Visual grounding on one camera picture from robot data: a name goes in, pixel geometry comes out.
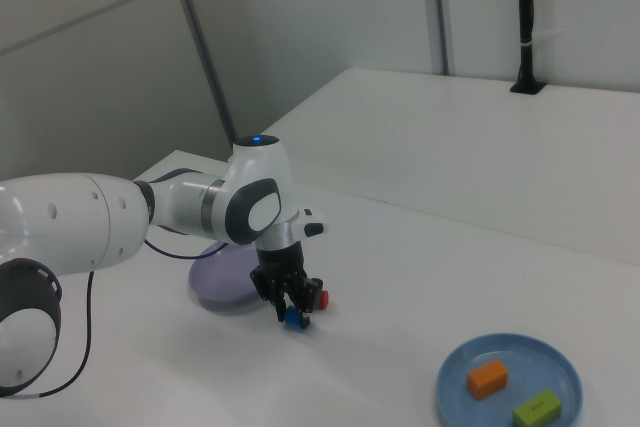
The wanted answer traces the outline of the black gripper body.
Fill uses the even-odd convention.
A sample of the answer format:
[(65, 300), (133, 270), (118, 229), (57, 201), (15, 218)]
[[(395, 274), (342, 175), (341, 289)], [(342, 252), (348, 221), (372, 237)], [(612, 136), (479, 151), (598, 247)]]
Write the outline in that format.
[(255, 285), (263, 288), (272, 280), (278, 284), (299, 286), (306, 277), (301, 242), (278, 250), (257, 250), (259, 266), (255, 269)]

